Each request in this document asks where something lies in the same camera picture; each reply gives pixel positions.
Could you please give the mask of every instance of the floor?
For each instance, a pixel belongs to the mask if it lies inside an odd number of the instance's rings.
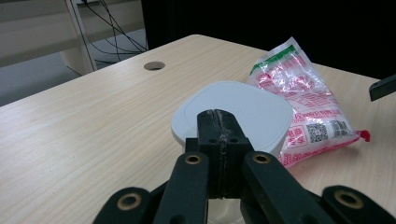
[[[146,32],[141,29],[93,42],[91,45],[96,66],[102,69],[146,51]],[[64,64],[60,52],[0,67],[0,106],[79,77],[80,74]]]

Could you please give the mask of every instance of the red and white packaging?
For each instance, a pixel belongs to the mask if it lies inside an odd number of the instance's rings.
[[[283,97],[293,108],[293,120],[279,155],[287,168],[360,138],[370,141],[368,131],[352,129],[334,95],[293,37],[258,59],[247,83]]]

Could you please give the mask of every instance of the table surface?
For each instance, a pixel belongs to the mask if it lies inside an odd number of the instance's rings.
[[[119,189],[157,188],[182,153],[170,126],[177,108],[207,84],[246,82],[265,53],[190,35],[0,107],[0,222],[91,223]],[[315,67],[352,127],[372,138],[289,171],[318,195],[345,185],[396,216],[396,97],[371,102],[376,79]]]

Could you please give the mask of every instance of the barcode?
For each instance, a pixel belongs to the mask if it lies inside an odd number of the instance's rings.
[[[322,123],[307,124],[306,129],[308,130],[311,143],[324,141],[329,138],[327,135],[326,125]]]
[[[334,138],[339,138],[348,135],[349,131],[347,124],[340,120],[331,120],[332,130],[334,131]]]

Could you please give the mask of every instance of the cable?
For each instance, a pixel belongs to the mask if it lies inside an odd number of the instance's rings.
[[[118,23],[114,20],[113,16],[111,16],[111,13],[110,13],[110,17],[113,18],[114,22],[117,24],[117,26],[118,26],[120,29],[118,29],[117,27],[114,27],[110,22],[108,22],[106,19],[104,19],[104,18],[103,18],[101,15],[99,15],[98,13],[96,13],[96,11],[94,11],[94,10],[88,5],[88,3],[87,3],[86,1],[85,1],[84,3],[85,3],[85,6],[86,6],[92,13],[94,13],[96,16],[98,16],[100,19],[102,19],[102,20],[103,20],[104,22],[106,22],[108,25],[110,25],[111,27],[113,27],[115,30],[117,30],[118,32],[120,32],[121,34],[123,34],[124,36],[126,36],[126,37],[131,41],[131,43],[132,43],[137,49],[139,49],[140,52],[143,52],[142,49],[147,50],[146,48],[144,48],[143,46],[141,46],[139,43],[137,43],[135,40],[133,40],[131,37],[129,37],[127,34],[125,34],[125,32],[122,31],[122,29],[120,28],[120,26],[118,25]]]
[[[114,29],[114,25],[113,25],[113,20],[111,19],[111,14],[110,11],[108,11],[108,7],[106,4],[102,3],[102,6],[105,8],[105,10],[107,11],[108,14],[108,18],[110,19],[111,22],[111,27],[113,28],[113,36],[114,36],[114,42],[116,43],[116,52],[117,52],[117,57],[119,58],[119,62],[121,61],[120,55],[119,55],[119,48],[118,48],[118,44],[117,44],[117,37],[116,37],[116,30]]]
[[[99,63],[108,63],[108,64],[114,64],[115,63],[115,62],[100,61],[100,60],[97,60],[97,59],[95,59],[95,61],[99,62]]]
[[[108,8],[108,7],[107,7],[107,4],[106,4],[106,2],[105,2],[105,0],[100,0],[100,2],[102,3],[103,7]],[[120,28],[120,30],[122,31],[122,33],[123,33],[124,35],[127,35],[127,34],[125,34],[125,32],[121,29],[121,27],[119,26],[119,24],[117,23],[117,21],[114,19],[114,17],[113,17],[111,14],[109,14],[109,16],[110,16],[110,17],[113,19],[113,21],[117,24],[117,26]],[[138,42],[136,42],[135,40],[134,40],[134,42],[135,42],[137,45],[139,45],[141,48],[143,48],[144,50],[147,50],[145,47],[141,46],[141,45],[140,45]]]
[[[97,48],[93,43],[91,43],[91,45],[94,47],[94,48],[96,48],[97,50],[99,50],[99,51],[101,51],[102,53],[105,53],[105,54],[118,54],[118,55],[120,55],[120,54],[139,54],[140,52],[137,52],[137,53],[134,53],[134,52],[130,52],[130,53],[119,53],[119,52],[117,52],[117,53],[113,53],[113,52],[106,52],[106,51],[103,51],[103,50],[101,50],[101,49],[99,49],[99,48]]]
[[[110,44],[111,46],[113,46],[113,47],[116,47],[113,43],[111,43],[110,41],[108,41],[108,39],[106,39],[106,41],[107,41],[107,43],[108,44]],[[125,51],[125,52],[129,52],[129,53],[131,53],[131,54],[139,54],[139,53],[141,53],[141,51],[134,51],[134,50],[128,50],[128,49],[122,49],[122,48],[120,48],[120,47],[116,47],[116,48],[118,48],[118,49],[120,49],[120,50],[123,50],[123,51]]]

